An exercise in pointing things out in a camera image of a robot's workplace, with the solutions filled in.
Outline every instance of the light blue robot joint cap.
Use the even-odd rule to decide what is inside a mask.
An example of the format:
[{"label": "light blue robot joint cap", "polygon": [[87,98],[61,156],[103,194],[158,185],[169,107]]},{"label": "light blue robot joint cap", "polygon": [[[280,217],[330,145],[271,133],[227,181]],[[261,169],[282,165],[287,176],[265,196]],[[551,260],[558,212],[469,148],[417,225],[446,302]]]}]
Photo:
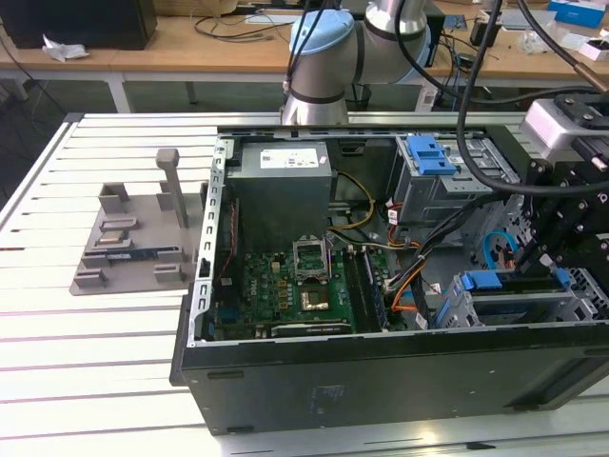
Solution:
[{"label": "light blue robot joint cap", "polygon": [[[308,12],[304,17],[301,17],[292,25],[292,32],[289,41],[289,50],[292,52],[294,48],[294,40],[296,39],[296,33],[298,33],[298,27],[302,20],[304,20],[303,29],[301,30],[301,36],[296,44],[294,52],[298,52],[300,47],[303,45],[306,36],[308,35],[315,18],[319,14],[318,11]],[[353,30],[355,21],[350,12],[339,11],[339,10],[324,10],[322,17],[315,26],[313,34],[306,42],[301,55],[314,54],[327,50],[328,48],[337,45],[343,41],[348,34]]]}]

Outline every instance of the aluminum extrusion table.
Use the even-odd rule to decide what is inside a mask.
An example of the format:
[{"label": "aluminum extrusion table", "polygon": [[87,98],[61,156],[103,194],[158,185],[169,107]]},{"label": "aluminum extrusion table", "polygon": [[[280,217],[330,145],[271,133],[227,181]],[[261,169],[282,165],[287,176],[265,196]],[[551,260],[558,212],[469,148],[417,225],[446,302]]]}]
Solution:
[{"label": "aluminum extrusion table", "polygon": [[[517,132],[521,115],[470,119]],[[456,116],[352,120],[421,126]],[[276,114],[96,114],[61,126],[0,212],[0,455],[461,455],[471,442],[497,447],[477,457],[609,453],[607,381],[551,412],[216,439],[188,390],[167,380],[183,291],[69,294],[104,182],[155,192],[164,179],[156,150],[171,147],[182,155],[184,191],[197,191],[219,126],[277,122]]]}]

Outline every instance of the blue plastic clip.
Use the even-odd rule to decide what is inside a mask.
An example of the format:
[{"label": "blue plastic clip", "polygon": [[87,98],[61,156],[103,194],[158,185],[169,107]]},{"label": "blue plastic clip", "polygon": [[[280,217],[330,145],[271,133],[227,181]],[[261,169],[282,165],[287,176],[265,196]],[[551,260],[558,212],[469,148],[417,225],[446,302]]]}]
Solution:
[{"label": "blue plastic clip", "polygon": [[556,268],[554,270],[554,277],[559,282],[563,290],[568,290],[571,287],[571,276],[564,268]]},{"label": "blue plastic clip", "polygon": [[503,288],[503,284],[493,271],[467,271],[461,276],[465,290],[479,288]]},{"label": "blue plastic clip", "polygon": [[444,149],[433,136],[407,136],[406,144],[412,158],[419,166],[421,175],[452,175],[457,172],[455,166],[446,159]]}]

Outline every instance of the motherboard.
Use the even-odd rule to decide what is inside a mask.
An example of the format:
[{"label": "motherboard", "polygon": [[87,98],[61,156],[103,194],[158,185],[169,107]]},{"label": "motherboard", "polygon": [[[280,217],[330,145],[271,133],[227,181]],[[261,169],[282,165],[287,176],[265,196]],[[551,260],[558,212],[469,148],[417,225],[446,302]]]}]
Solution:
[{"label": "motherboard", "polygon": [[[358,256],[369,272],[358,269]],[[216,304],[216,339],[378,331],[386,325],[380,284],[388,274],[385,254],[375,249],[326,250],[316,243],[245,254],[241,286]],[[362,308],[366,294],[375,296],[376,308]]]}]

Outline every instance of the gray power supply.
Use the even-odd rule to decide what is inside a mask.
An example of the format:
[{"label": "gray power supply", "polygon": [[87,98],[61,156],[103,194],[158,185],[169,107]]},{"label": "gray power supply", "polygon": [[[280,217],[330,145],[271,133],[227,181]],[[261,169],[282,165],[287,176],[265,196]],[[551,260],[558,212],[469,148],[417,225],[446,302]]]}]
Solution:
[{"label": "gray power supply", "polygon": [[226,172],[240,197],[246,250],[286,250],[304,235],[324,236],[332,182],[324,142],[245,143],[241,165]]}]

